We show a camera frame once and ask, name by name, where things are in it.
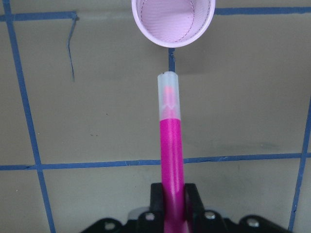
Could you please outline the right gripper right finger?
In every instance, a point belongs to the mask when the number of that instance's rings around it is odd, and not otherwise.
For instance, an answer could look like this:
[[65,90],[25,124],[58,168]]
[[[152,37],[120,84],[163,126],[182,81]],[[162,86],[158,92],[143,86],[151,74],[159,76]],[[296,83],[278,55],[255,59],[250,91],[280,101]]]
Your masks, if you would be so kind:
[[199,214],[205,211],[198,189],[194,183],[185,184],[185,205],[187,214]]

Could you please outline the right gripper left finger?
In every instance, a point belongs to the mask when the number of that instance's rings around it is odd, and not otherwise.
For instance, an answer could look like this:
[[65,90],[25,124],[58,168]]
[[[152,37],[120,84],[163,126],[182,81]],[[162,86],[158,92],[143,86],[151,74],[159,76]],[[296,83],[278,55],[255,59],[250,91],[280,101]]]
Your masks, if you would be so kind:
[[151,184],[150,211],[165,215],[162,183]]

